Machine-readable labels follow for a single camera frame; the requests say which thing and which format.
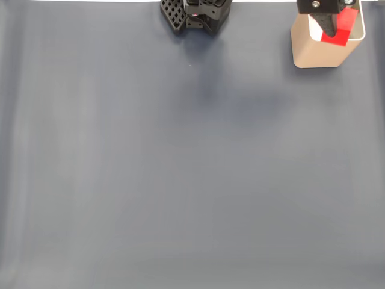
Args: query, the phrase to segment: red block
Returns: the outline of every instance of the red block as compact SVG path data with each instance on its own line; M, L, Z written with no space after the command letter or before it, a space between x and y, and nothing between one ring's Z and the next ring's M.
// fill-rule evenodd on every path
M337 30L334 37L329 37L325 32L322 34L321 41L335 45L346 46L353 29L359 11L357 9L345 8L337 15Z

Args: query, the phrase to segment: black 3d-printed part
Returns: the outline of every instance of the black 3d-printed part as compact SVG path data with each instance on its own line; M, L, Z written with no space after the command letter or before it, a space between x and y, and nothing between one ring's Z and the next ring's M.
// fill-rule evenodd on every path
M311 14L311 16L317 21L326 35L329 37L334 37L336 35L332 14Z
M183 0L161 0L161 11L174 33L179 34L186 28Z
M227 19L232 0L161 0L161 11L175 34L203 28L214 35Z

